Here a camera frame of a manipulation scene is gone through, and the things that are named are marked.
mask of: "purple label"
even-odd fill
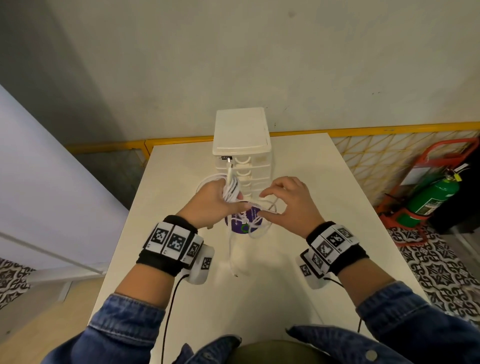
[[[247,214],[248,221],[252,222],[257,217],[258,211],[260,211],[260,209],[256,207],[252,207],[250,210],[247,210],[246,214]],[[240,218],[238,214],[232,215],[232,217]],[[261,225],[262,221],[263,219],[260,219],[260,221],[257,222],[257,225]],[[248,225],[242,224],[242,222],[238,220],[232,220],[232,231],[238,234],[248,234]]]

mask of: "tabletop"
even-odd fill
[[[345,225],[375,263],[427,299],[328,134],[278,136],[271,143],[273,178],[300,178],[325,220]],[[178,212],[198,183],[214,173],[212,142],[153,149],[93,312],[135,264],[155,224]],[[281,212],[285,205],[279,201],[278,207]],[[285,328],[294,324],[357,329],[358,315],[342,287],[329,282],[311,290],[306,284],[294,260],[308,247],[302,238],[275,225],[260,239],[234,234],[232,262],[241,272],[236,278],[229,270],[225,223],[199,234],[214,247],[215,256],[205,284],[179,286],[168,325],[166,363],[186,342],[196,351],[225,334],[251,343],[288,339]],[[159,363],[164,324],[152,363]],[[361,333],[370,336],[365,326]]]

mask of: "white cable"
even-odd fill
[[[239,182],[237,176],[235,176],[232,173],[232,165],[229,161],[227,163],[227,174],[218,173],[218,174],[214,174],[210,177],[205,178],[198,185],[197,192],[206,183],[209,183],[211,181],[217,181],[217,180],[220,180],[220,179],[224,179],[225,181],[230,179],[229,183],[225,183],[225,187],[223,188],[223,193],[222,193],[223,199],[226,202],[229,202],[229,203],[242,201],[242,200],[239,200],[237,198],[239,193],[240,193],[240,182]],[[268,200],[260,200],[261,202],[268,202],[270,204],[270,206],[268,208],[264,208],[261,205],[255,204],[255,203],[252,203],[252,202],[249,202],[249,203],[253,207],[256,207],[260,210],[270,211],[270,212],[276,213],[276,202],[277,202],[277,200],[278,200],[278,198],[276,198],[273,202],[268,201]],[[259,224],[259,221],[262,219],[261,216],[257,216],[255,219],[253,219],[253,221],[249,221],[246,212],[240,212],[236,215],[238,216],[238,218],[237,217],[232,217],[231,215],[227,216],[227,235],[228,235],[228,263],[230,265],[230,271],[235,277],[238,277],[238,275],[234,273],[234,269],[233,269],[233,265],[232,265],[232,259],[231,259],[231,257],[232,257],[232,235],[233,235],[232,234],[232,227],[231,227],[232,220],[240,221],[242,223],[242,225],[243,224],[248,225],[248,235],[252,239],[258,239],[258,238],[261,238],[262,236],[264,236],[266,234],[266,232],[268,231],[268,229],[270,228],[270,226],[272,226],[272,223],[271,222],[266,222],[265,225],[261,226]],[[255,236],[254,236],[252,234],[252,230],[253,229],[259,229],[260,227],[262,227],[261,234],[255,234]]]

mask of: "forearm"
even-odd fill
[[[156,268],[136,264],[115,293],[165,309],[173,289],[174,277]]]
[[[395,282],[394,278],[368,258],[345,267],[337,276],[355,307],[375,292]]]

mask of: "fire extinguisher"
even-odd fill
[[[447,170],[441,179],[437,179],[416,192],[414,191],[412,197],[405,203],[404,208],[415,215],[431,215],[441,204],[458,192],[460,189],[459,182],[462,181],[459,173],[467,167],[468,164],[464,163],[454,170]],[[396,222],[408,228],[414,228],[421,220],[404,213],[396,218]]]

